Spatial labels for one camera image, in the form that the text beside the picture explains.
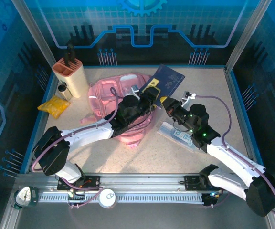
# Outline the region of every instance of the glass panel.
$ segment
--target glass panel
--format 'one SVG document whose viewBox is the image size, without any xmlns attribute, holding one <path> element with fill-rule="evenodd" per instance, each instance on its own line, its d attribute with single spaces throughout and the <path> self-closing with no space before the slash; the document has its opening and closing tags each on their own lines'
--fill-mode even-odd
<svg viewBox="0 0 275 229">
<path fill-rule="evenodd" d="M 234 67 L 264 165 L 275 168 L 275 0 Z"/>
<path fill-rule="evenodd" d="M 1 217 L 22 161 L 5 151 L 25 155 L 50 71 L 11 1 L 0 3 Z"/>
<path fill-rule="evenodd" d="M 67 43 L 84 65 L 224 65 L 257 0 L 26 1 L 56 59 Z"/>
</svg>

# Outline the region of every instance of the yellow snack bag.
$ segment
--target yellow snack bag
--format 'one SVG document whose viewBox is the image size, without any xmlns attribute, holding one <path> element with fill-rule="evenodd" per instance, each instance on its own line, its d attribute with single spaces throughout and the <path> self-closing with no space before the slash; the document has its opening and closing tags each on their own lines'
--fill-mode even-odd
<svg viewBox="0 0 275 229">
<path fill-rule="evenodd" d="M 49 101 L 38 106 L 39 111 L 46 111 L 55 119 L 59 118 L 62 112 L 70 105 L 70 102 L 58 98 L 54 95 Z"/>
</svg>

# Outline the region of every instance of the beige table surface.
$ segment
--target beige table surface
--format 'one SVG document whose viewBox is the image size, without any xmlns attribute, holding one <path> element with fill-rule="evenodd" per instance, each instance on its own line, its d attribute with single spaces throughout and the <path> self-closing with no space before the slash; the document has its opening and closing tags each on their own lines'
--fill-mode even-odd
<svg viewBox="0 0 275 229">
<path fill-rule="evenodd" d="M 89 82 L 125 73 L 143 73 L 153 75 L 157 68 L 86 68 Z M 247 155 L 242 133 L 228 90 L 223 69 L 199 69 L 189 67 L 173 67 L 186 76 L 172 97 L 180 99 L 184 91 L 198 95 L 215 95 L 222 98 L 229 106 L 232 114 L 232 129 L 226 140 L 237 150 Z M 72 98 L 71 105 L 59 119 L 48 118 L 46 129 L 57 126 L 59 130 L 81 126 L 80 119 L 91 113 L 87 95 L 79 99 Z M 210 115 L 209 124 L 221 135 L 227 130 L 229 119 L 224 106 L 213 99 L 198 99 L 193 103 L 206 106 Z M 189 151 L 157 133 L 163 121 L 169 121 L 164 110 L 158 110 L 155 125 L 140 145 L 129 148 L 118 140 L 101 140 L 74 150 L 68 156 L 72 163 L 78 164 L 84 172 L 102 173 L 196 173 L 209 164 L 226 168 L 216 158 L 203 151 Z"/>
</svg>

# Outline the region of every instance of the blue passport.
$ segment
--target blue passport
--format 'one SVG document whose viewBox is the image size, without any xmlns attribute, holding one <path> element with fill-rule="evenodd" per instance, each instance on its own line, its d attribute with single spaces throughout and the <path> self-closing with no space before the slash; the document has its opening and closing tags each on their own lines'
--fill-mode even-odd
<svg viewBox="0 0 275 229">
<path fill-rule="evenodd" d="M 162 109 L 160 98 L 171 96 L 184 80 L 185 76 L 161 64 L 154 75 L 141 87 L 140 92 L 148 87 L 157 87 L 160 94 L 155 101 L 155 105 Z"/>
</svg>

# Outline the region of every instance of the gear graphic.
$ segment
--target gear graphic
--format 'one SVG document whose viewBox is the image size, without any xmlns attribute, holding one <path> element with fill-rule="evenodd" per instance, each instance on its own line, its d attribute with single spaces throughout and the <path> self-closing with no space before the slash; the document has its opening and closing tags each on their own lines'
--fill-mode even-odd
<svg viewBox="0 0 275 229">
<path fill-rule="evenodd" d="M 118 0 L 123 9 L 127 9 L 128 13 L 138 14 L 143 17 L 145 14 L 157 13 L 157 9 L 162 9 L 163 3 L 167 0 Z"/>
<path fill-rule="evenodd" d="M 12 2 L 10 0 L 0 0 L 0 21 L 5 23 L 13 14 Z"/>
</svg>

